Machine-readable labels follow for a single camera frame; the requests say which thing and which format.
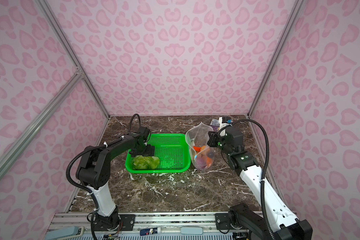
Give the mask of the clear zip top bag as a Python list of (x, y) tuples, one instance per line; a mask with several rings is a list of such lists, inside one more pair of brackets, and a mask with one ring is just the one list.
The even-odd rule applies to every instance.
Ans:
[(215, 150), (208, 145), (211, 131), (213, 131), (212, 127), (200, 123), (185, 134), (192, 164), (201, 171), (209, 169), (214, 163)]

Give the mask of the orange carrot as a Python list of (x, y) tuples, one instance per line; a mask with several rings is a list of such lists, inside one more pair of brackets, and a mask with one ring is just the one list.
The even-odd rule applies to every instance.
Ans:
[(200, 153), (200, 152), (202, 152), (202, 151), (204, 151), (204, 150), (206, 150), (206, 149), (208, 149), (208, 148), (209, 148), (209, 147), (206, 146), (206, 145), (204, 145), (204, 146), (202, 146), (202, 147), (193, 146), (193, 149), (194, 149), (197, 153)]

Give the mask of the purple red onion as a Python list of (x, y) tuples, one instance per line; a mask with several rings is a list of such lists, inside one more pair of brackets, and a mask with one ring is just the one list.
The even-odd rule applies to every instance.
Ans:
[(208, 169), (211, 166), (211, 159), (205, 155), (197, 155), (196, 156), (196, 168), (199, 170)]

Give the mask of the orange toy pumpkin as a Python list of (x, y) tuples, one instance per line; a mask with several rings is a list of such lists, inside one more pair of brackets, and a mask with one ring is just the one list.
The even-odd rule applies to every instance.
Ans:
[(215, 151), (214, 150), (209, 150), (209, 152), (206, 155), (207, 157), (207, 167), (211, 167), (212, 164), (214, 163), (214, 159), (215, 159)]

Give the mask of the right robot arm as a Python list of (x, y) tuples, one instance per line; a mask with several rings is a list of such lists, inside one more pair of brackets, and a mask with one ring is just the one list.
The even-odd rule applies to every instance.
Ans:
[(265, 166), (244, 148), (244, 135), (239, 128), (227, 126), (221, 133), (208, 133), (208, 146), (227, 156), (230, 168), (249, 187), (261, 206), (256, 214), (245, 203), (230, 207), (229, 221), (219, 228), (247, 229), (260, 240), (310, 240), (313, 228), (307, 220), (300, 220), (282, 201), (265, 177)]

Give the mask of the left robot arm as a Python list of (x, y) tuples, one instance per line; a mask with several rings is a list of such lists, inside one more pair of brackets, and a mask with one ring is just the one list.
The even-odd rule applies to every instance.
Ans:
[(147, 142), (151, 131), (147, 127), (139, 127), (137, 132), (128, 132), (118, 139), (103, 143), (100, 146), (85, 148), (80, 156), (76, 171), (76, 179), (81, 189), (87, 191), (95, 203), (95, 211), (91, 224), (101, 230), (115, 230), (121, 220), (118, 208), (109, 190), (111, 162), (117, 156), (131, 150), (133, 154), (153, 155), (155, 148)]

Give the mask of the green cabbage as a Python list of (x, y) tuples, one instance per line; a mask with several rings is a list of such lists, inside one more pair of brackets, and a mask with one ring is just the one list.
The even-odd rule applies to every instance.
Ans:
[(160, 165), (160, 159), (155, 156), (136, 156), (132, 161), (134, 170), (155, 170)]

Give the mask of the green plastic perforated basket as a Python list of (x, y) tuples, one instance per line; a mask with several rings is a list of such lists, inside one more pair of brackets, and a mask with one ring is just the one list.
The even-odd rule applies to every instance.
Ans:
[(191, 157), (184, 134), (152, 134), (148, 144), (155, 148), (154, 156), (159, 159), (155, 169), (137, 169), (134, 158), (127, 154), (125, 167), (133, 174), (182, 173), (189, 169)]

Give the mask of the blue white small battery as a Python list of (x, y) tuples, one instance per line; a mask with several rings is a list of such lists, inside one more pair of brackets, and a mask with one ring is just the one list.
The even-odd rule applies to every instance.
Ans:
[(155, 235), (161, 233), (161, 227), (146, 228), (140, 230), (140, 236)]

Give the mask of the grey oval pad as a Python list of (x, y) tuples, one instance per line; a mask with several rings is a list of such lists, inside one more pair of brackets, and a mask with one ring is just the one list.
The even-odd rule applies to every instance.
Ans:
[(204, 230), (201, 227), (181, 227), (182, 235), (203, 235)]

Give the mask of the grey teal device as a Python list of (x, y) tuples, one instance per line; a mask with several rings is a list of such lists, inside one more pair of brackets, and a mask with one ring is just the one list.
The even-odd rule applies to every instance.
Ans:
[(82, 236), (84, 227), (67, 227), (58, 230), (48, 231), (45, 235), (45, 240), (68, 240)]

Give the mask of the aluminium mounting rail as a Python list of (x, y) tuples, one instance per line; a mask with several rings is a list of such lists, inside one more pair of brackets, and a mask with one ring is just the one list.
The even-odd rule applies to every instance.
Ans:
[[(48, 231), (77, 226), (84, 227), (80, 237), (69, 240), (260, 240), (247, 229), (222, 230), (229, 221), (228, 212), (163, 212), (121, 213), (115, 230), (101, 230), (89, 222), (89, 215), (58, 214)], [(161, 233), (140, 236), (140, 230), (161, 227)], [(203, 235), (182, 235), (181, 227), (201, 227)]]

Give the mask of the aluminium diagonal frame bar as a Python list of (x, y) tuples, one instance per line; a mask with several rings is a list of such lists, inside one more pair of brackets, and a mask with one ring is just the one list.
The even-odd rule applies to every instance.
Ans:
[(70, 95), (76, 85), (82, 80), (82, 72), (77, 71), (70, 81), (62, 87), (58, 94), (46, 105), (40, 114), (27, 126), (20, 137), (0, 158), (0, 181), (7, 174), (15, 161), (34, 140), (40, 130), (46, 125), (56, 110)]

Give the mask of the right aluminium corner post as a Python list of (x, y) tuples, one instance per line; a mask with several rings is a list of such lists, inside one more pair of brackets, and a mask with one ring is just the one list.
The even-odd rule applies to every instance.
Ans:
[(254, 101), (249, 109), (248, 114), (247, 114), (247, 117), (250, 119), (253, 118), (253, 116), (255, 115), (255, 110), (257, 108), (258, 103), (261, 100), (261, 96), (268, 84), (268, 81), (271, 78), (271, 74), (278, 63), (278, 60), (283, 52), (283, 49), (284, 49), (286, 43), (288, 42), (288, 39), (289, 39), (291, 33), (293, 32), (293, 28), (296, 25), (298, 18), (301, 15), (301, 12), (304, 10), (306, 2), (307, 1), (304, 1), (304, 0), (298, 0), (298, 1), (295, 1), (294, 5), (293, 5), (293, 8), (289, 14), (289, 17), (287, 18), (286, 25), (280, 34), (280, 37), (276, 44), (276, 47), (272, 52), (273, 54), (267, 64), (266, 71), (262, 77), (259, 88), (255, 94)]

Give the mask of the aluminium corner frame post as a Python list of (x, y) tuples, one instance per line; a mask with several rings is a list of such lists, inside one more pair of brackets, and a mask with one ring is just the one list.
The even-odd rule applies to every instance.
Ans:
[(58, 21), (58, 18), (56, 17), (54, 12), (52, 11), (51, 6), (49, 5), (48, 1), (36, 0), (36, 4), (40, 8), (42, 14), (44, 15), (44, 17), (46, 18), (46, 20), (49, 23), (50, 27), (54, 31), (54, 33), (57, 36), (57, 38), (58, 38), (60, 44), (62, 45), (63, 49), (68, 54), (68, 57), (73, 62), (74, 66), (76, 67), (76, 69), (78, 71), (78, 73), (83, 76), (84, 82), (85, 82), (87, 88), (89, 89), (90, 93), (92, 94), (93, 98), (95, 99), (95, 102), (100, 107), (100, 109), (101, 109), (102, 113), (104, 114), (104, 116), (106, 117), (106, 119), (109, 120), (111, 118), (110, 113), (106, 109), (105, 104), (103, 103), (103, 101), (101, 100), (99, 94), (95, 90), (94, 85), (91, 83), (86, 71), (83, 68), (83, 65), (81, 64), (81, 62), (80, 62), (80, 60), (78, 58), (78, 55), (76, 54), (76, 52), (75, 52), (72, 44), (70, 43), (68, 37), (64, 33), (64, 31), (63, 31), (63, 29), (62, 29), (62, 27), (61, 27), (61, 25), (60, 25), (60, 23)]

